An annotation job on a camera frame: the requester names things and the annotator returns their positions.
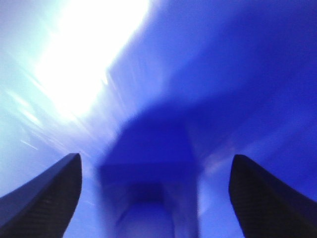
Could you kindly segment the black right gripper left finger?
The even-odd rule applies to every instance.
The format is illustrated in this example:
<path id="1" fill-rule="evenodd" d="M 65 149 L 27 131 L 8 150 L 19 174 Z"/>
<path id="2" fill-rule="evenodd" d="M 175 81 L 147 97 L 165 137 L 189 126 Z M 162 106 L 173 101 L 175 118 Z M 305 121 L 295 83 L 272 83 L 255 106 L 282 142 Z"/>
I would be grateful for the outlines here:
<path id="1" fill-rule="evenodd" d="M 2 238 L 61 238 L 82 188 L 78 153 L 68 154 L 43 173 L 0 199 Z"/>

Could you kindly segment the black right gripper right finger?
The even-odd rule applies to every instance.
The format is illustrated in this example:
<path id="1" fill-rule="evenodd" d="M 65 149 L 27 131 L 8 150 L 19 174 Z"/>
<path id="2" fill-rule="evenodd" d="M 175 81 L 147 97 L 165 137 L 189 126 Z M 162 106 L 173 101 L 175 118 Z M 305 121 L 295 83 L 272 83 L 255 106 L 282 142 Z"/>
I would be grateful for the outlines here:
<path id="1" fill-rule="evenodd" d="M 246 238 L 315 238 L 317 204 L 245 155 L 232 161 L 229 196 Z"/>

